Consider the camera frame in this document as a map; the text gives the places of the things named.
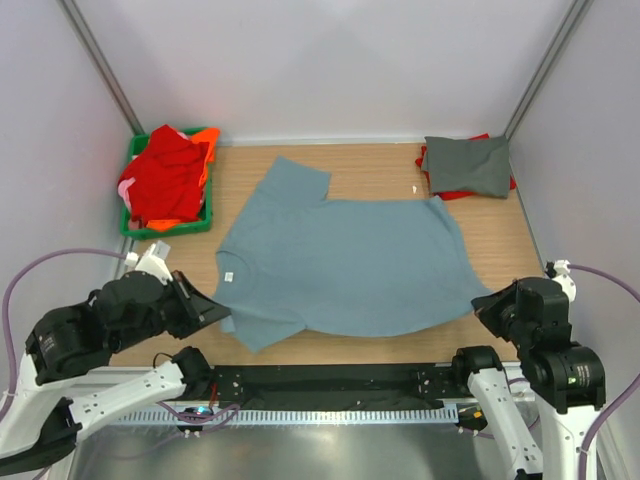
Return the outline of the blue-grey t shirt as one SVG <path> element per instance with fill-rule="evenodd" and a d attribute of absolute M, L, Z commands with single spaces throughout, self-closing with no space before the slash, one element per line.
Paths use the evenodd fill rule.
<path fill-rule="evenodd" d="M 487 294 L 441 200 L 331 200 L 330 180 L 280 157 L 258 183 L 216 254 L 223 332 L 252 351 L 305 330 L 393 337 Z"/>

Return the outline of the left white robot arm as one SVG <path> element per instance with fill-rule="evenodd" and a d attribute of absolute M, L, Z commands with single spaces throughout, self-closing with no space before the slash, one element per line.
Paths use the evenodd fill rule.
<path fill-rule="evenodd" d="M 230 314 L 179 271 L 134 271 L 76 305 L 49 311 L 25 342 L 12 405 L 1 420 L 1 473 L 50 466 L 111 421 L 148 404 L 199 400 L 212 387 L 202 352 L 185 347 L 150 372 L 84 397 L 69 391 L 111 357 L 162 333 L 185 339 Z"/>

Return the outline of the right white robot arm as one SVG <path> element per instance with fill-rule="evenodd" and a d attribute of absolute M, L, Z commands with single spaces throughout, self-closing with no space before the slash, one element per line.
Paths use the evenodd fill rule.
<path fill-rule="evenodd" d="M 534 392 L 542 440 L 536 442 L 512 397 L 506 369 L 489 346 L 461 348 L 452 387 L 473 396 L 497 443 L 505 479 L 594 479 L 590 427 L 605 405 L 605 372 L 597 354 L 572 339 L 569 310 L 576 285 L 566 273 L 527 277 L 472 300 L 475 316 L 517 351 Z"/>

